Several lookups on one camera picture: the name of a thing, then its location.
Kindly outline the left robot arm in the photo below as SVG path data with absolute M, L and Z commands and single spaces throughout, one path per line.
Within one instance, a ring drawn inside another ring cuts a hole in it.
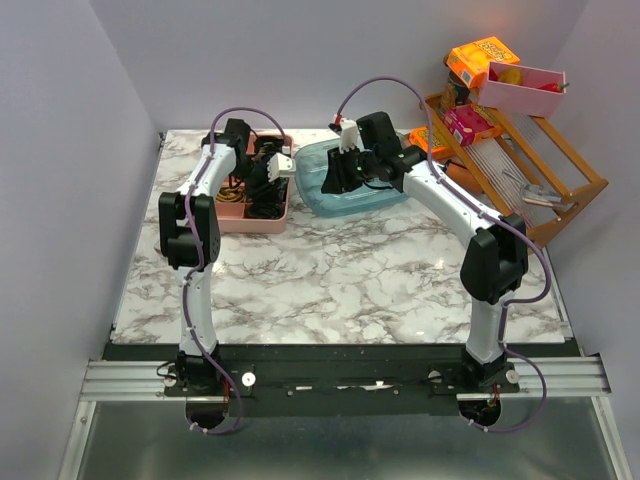
M 251 134 L 241 119 L 229 119 L 220 133 L 210 132 L 192 173 L 176 191 L 158 199 L 161 254 L 181 288 L 177 382 L 201 395 L 214 393 L 224 377 L 217 360 L 210 288 L 221 247 L 216 195 L 229 177 L 240 179 L 251 172 Z

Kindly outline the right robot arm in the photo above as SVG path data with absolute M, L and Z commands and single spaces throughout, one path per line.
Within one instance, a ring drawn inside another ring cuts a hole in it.
M 528 270 L 524 221 L 512 215 L 500 227 L 485 219 L 480 204 L 448 183 L 425 150 L 402 145 L 385 112 L 356 121 L 337 115 L 329 127 L 339 144 L 327 154 L 322 193 L 341 195 L 379 180 L 419 201 L 465 248 L 460 278 L 472 298 L 471 330 L 459 375 L 467 389 L 485 390 L 506 369 L 499 344 L 500 310 Z

